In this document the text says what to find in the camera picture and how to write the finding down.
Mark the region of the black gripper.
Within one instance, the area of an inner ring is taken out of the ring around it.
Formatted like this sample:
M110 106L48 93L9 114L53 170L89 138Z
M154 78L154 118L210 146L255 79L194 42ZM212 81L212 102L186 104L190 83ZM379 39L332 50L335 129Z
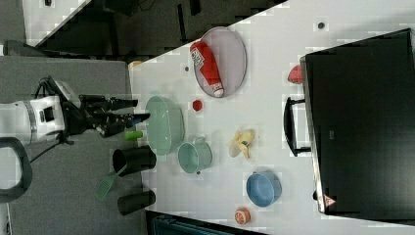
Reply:
M102 137L111 136L109 126L109 108L120 110L134 108L137 100L111 99L110 101L100 95L79 95L78 105L75 102L66 101L62 103L66 136L82 134L88 129L96 129ZM138 124L151 115L145 114L124 114L114 115L113 124L125 128Z

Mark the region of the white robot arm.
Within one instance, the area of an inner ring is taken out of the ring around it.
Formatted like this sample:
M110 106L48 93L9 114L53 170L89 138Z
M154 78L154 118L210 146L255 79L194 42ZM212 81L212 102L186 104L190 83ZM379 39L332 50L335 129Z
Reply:
M121 114L120 109L134 108L136 100L99 95L81 95L75 101L54 95L1 106L1 201L10 203L21 197L32 181L31 158L25 147L56 139L67 143L73 135L88 129L104 138L121 133L150 117L145 114Z

